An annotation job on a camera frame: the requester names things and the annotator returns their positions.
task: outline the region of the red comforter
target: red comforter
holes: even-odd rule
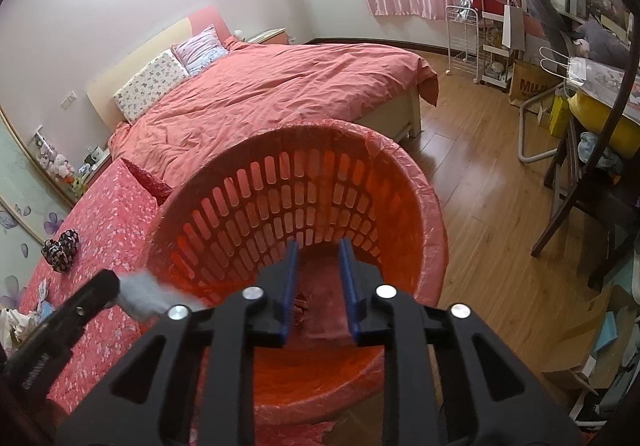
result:
[[[226,42],[229,54],[162,98],[109,140],[172,187],[253,132],[281,121],[357,121],[418,86],[435,105],[438,78],[412,52],[377,44],[278,46]]]

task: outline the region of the electrical outlet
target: electrical outlet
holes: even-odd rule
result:
[[[76,96],[75,91],[71,91],[68,94],[68,96],[65,98],[65,100],[62,103],[60,103],[60,106],[66,111],[71,106],[71,103],[73,103],[77,99],[78,99],[78,96]]]

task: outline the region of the pink pillow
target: pink pillow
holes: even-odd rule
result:
[[[209,26],[186,42],[171,46],[175,57],[191,76],[196,76],[228,51],[220,43],[216,29]]]

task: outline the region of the wooden bed frame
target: wooden bed frame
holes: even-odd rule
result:
[[[95,110],[112,132],[115,131],[118,123],[125,121],[113,100],[114,94],[162,51],[169,49],[172,44],[180,44],[188,40],[210,24],[215,26],[220,40],[226,40],[231,36],[229,28],[216,9],[212,6],[204,8],[145,42],[86,87],[87,95]],[[407,134],[411,137],[417,136],[422,130],[420,95],[417,87],[412,87],[391,101],[380,105],[356,123],[384,134],[394,141],[400,141]]]

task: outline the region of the bolt head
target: bolt head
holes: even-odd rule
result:
[[[451,307],[451,314],[456,318],[464,319],[469,317],[471,309],[463,303],[457,303]]]
[[[242,290],[242,297],[245,300],[257,300],[258,298],[262,298],[262,295],[264,295],[264,291],[257,285],[250,285]]]
[[[383,283],[376,288],[376,295],[380,296],[380,298],[393,298],[397,294],[398,291],[393,285]]]
[[[184,305],[174,305],[169,311],[167,311],[167,316],[172,320],[182,320],[187,318],[189,315],[189,309],[187,309]]]

